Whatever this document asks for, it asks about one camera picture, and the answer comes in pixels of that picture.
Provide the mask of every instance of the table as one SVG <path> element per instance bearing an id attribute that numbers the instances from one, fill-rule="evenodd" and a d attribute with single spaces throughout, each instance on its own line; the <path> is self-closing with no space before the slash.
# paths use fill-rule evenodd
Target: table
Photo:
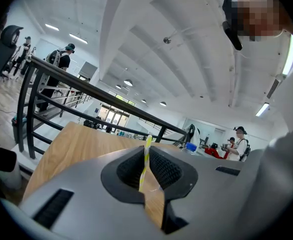
<path id="1" fill-rule="evenodd" d="M 123 149 L 144 146 L 145 143 L 143 140 L 117 136 L 69 122 L 42 156 L 29 180 L 23 199 L 26 199 L 42 184 L 74 163 Z M 179 150 L 170 144 L 153 142 L 152 145 Z M 155 224 L 161 227 L 164 193 L 158 188 L 159 184 L 148 167 L 142 191 L 145 194 L 145 211 Z"/>

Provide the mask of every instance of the black cap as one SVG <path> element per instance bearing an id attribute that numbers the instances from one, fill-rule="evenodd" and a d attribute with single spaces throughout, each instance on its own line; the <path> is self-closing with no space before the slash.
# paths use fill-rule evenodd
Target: black cap
<path id="1" fill-rule="evenodd" d="M 65 47 L 66 50 L 74 50 L 75 48 L 76 48 L 76 46 L 75 46 L 73 43 L 69 43 L 69 44 Z"/>
<path id="2" fill-rule="evenodd" d="M 241 130 L 244 134 L 247 134 L 246 130 L 243 128 L 243 126 L 239 126 L 237 129 L 235 129 L 236 131 L 237 130 Z"/>

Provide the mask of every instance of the black pants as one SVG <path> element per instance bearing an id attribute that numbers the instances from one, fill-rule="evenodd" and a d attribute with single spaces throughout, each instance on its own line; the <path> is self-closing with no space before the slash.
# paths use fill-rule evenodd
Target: black pants
<path id="1" fill-rule="evenodd" d="M 12 68 L 13 68 L 13 67 L 15 66 L 15 64 L 16 64 L 15 70 L 14 70 L 14 72 L 13 72 L 13 75 L 14 75 L 14 76 L 15 76 L 16 73 L 18 72 L 19 67 L 21 66 L 23 60 L 24 60 L 23 57 L 18 57 L 17 60 L 13 61 L 13 63 L 12 63 Z"/>
<path id="2" fill-rule="evenodd" d="M 21 69 L 21 73 L 20 73 L 22 76 L 24 76 L 25 73 L 27 72 L 30 63 L 31 63 L 31 62 L 27 62 L 27 61 L 24 63 L 24 67 Z"/>
<path id="3" fill-rule="evenodd" d="M 59 80 L 50 76 L 50 78 L 47 82 L 47 86 L 57 87 L 59 82 L 60 82 Z M 54 89 L 44 89 L 41 93 L 43 95 L 47 96 L 48 98 L 51 98 L 54 92 L 55 92 Z M 40 112 L 41 112 L 41 111 L 47 110 L 48 105 L 49 105 L 49 103 L 43 102 L 43 103 L 37 104 L 36 106 L 38 108 L 40 108 Z"/>

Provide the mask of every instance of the white t-shirt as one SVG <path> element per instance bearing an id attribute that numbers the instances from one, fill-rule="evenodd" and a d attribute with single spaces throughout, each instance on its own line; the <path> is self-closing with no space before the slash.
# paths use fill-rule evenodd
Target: white t-shirt
<path id="1" fill-rule="evenodd" d="M 240 156 L 243 156 L 243 154 L 245 153 L 245 151 L 247 149 L 247 141 L 245 139 L 243 139 L 242 141 L 239 139 L 235 143 L 234 149 L 236 149 L 236 151 L 239 153 L 239 155 L 238 154 L 233 154 L 233 153 L 230 152 L 228 154 L 228 160 L 239 161 Z"/>

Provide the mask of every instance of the fluorescent light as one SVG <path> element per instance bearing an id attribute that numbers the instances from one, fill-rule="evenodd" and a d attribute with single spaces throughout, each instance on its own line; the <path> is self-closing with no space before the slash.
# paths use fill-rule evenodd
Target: fluorescent light
<path id="1" fill-rule="evenodd" d="M 126 80 L 124 80 L 124 83 L 125 83 L 126 85 L 128 85 L 128 86 L 133 86 L 133 83 L 132 83 L 132 81 L 131 81 L 130 79 L 126 79 Z"/>
<path id="2" fill-rule="evenodd" d="M 293 65 L 293 35 L 291 35 L 291 38 L 290 38 L 290 46 L 288 48 L 287 58 L 286 58 L 286 62 L 285 62 L 282 74 L 283 75 L 289 74 L 292 68 L 292 65 Z"/>
<path id="3" fill-rule="evenodd" d="M 88 44 L 87 41 L 81 39 L 80 37 L 75 36 L 74 34 L 71 34 L 71 33 L 70 33 L 69 35 L 70 35 L 70 37 L 72 37 L 72 38 L 75 38 L 75 39 L 77 39 L 77 40 L 79 40 L 79 41 L 81 41 L 81 42 L 83 42 L 83 43 L 85 43 L 85 44 Z"/>
<path id="4" fill-rule="evenodd" d="M 259 117 L 262 115 L 262 113 L 269 107 L 269 103 L 264 103 L 264 105 L 261 107 L 261 109 L 256 113 L 256 117 Z"/>
<path id="5" fill-rule="evenodd" d="M 48 25 L 48 24 L 45 24 L 48 28 L 50 29 L 53 29 L 53 30 L 57 30 L 57 31 L 60 31 L 57 27 L 55 26 L 51 26 L 51 25 Z"/>

